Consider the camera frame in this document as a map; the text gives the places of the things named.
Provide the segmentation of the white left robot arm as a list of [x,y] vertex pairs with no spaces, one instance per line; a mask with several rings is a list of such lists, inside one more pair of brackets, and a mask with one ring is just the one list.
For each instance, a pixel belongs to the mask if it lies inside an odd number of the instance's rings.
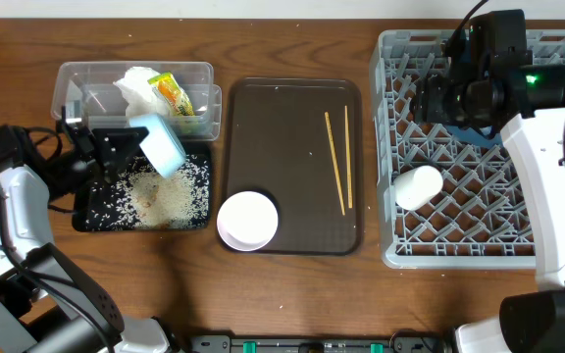
[[113,182],[138,153],[168,177],[183,162],[157,115],[89,129],[0,126],[0,349],[4,352],[180,352],[156,317],[125,317],[108,292],[55,244],[53,201]]

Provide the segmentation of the dark blue bowl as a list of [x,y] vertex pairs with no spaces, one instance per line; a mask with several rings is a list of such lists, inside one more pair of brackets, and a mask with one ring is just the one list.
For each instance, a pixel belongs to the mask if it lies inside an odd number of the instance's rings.
[[482,148],[490,149],[494,146],[502,145],[502,139],[498,133],[494,138],[487,139],[483,135],[478,134],[472,128],[461,129],[458,126],[443,126],[449,134],[462,143],[468,143]]

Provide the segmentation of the light blue small bowl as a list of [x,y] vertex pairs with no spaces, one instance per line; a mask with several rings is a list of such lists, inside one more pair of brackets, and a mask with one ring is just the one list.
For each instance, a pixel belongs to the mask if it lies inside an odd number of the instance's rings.
[[132,117],[128,119],[128,125],[148,130],[140,148],[161,177],[172,177],[185,163],[186,153],[163,116],[154,113]]

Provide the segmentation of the cream plastic cup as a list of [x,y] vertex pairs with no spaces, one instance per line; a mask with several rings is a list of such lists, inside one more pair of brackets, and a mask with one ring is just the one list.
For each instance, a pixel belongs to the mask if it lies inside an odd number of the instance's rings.
[[395,203],[406,211],[415,211],[429,203],[443,187],[443,179],[433,166],[421,166],[393,181]]

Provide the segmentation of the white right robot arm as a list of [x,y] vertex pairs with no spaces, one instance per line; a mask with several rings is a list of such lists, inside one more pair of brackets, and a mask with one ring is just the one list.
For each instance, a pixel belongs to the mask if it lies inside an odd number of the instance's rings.
[[536,246],[534,293],[453,333],[456,352],[565,352],[565,66],[504,65],[488,76],[460,64],[422,80],[420,123],[489,127],[514,165]]

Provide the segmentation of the grey dishwasher rack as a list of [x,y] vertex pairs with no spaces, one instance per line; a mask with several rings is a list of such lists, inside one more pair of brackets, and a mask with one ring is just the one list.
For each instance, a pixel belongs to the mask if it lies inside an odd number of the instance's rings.
[[[386,30],[371,57],[382,260],[393,269],[531,270],[533,234],[507,151],[413,120],[419,81],[448,71],[440,46],[449,35],[446,29]],[[421,166],[440,171],[442,190],[421,208],[404,210],[392,183]]]

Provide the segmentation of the brown serving tray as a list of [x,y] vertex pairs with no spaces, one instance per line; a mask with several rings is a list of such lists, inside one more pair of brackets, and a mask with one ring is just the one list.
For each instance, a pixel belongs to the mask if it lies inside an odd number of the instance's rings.
[[[353,207],[347,207],[344,106],[348,106]],[[329,112],[345,216],[341,214],[324,113]],[[362,102],[345,79],[247,77],[231,89],[226,197],[268,196],[279,212],[264,254],[345,256],[363,233]]]

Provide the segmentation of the clear plastic waste bin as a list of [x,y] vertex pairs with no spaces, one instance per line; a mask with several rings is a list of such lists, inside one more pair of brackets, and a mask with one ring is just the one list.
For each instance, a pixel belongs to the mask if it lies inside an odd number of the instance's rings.
[[170,73],[185,91],[194,114],[164,115],[166,123],[181,141],[214,141],[219,137],[222,89],[214,83],[214,69],[207,62],[67,62],[58,71],[51,106],[52,118],[60,120],[63,106],[73,102],[77,107],[77,119],[91,129],[126,127],[128,101],[115,83],[133,68]]

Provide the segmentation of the wooden chopstick left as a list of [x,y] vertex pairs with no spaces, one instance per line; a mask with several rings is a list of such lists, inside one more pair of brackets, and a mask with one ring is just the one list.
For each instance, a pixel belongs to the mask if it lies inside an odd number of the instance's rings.
[[336,157],[336,152],[335,152],[335,147],[334,147],[334,136],[333,136],[332,124],[331,124],[329,112],[325,112],[324,117],[325,117],[327,135],[328,135],[329,146],[330,146],[330,151],[331,151],[331,157],[332,157],[332,163],[333,163],[333,169],[334,169],[335,186],[336,186],[336,190],[337,190],[337,196],[338,196],[338,200],[339,200],[340,211],[341,211],[341,214],[343,216],[345,216],[345,207],[344,207],[344,202],[343,202],[341,180],[340,180],[339,168],[338,168],[337,157]]

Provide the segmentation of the pink plastic bowl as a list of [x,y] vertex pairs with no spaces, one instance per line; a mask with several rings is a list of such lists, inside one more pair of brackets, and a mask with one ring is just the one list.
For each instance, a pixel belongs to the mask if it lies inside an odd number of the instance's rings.
[[256,191],[242,191],[229,197],[217,217],[217,230],[223,242],[233,250],[256,251],[267,245],[279,226],[274,202]]

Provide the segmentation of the yellow green snack wrapper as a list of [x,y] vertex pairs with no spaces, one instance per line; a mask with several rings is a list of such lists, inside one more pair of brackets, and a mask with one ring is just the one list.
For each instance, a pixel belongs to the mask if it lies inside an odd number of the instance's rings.
[[168,105],[171,116],[194,116],[192,103],[172,73],[163,73],[147,80],[153,92]]

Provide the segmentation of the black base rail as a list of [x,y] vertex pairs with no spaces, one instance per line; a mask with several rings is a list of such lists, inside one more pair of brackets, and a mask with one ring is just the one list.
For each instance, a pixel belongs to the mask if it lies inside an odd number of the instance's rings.
[[419,332],[398,332],[382,338],[230,337],[201,335],[191,338],[195,353],[450,353],[448,340]]

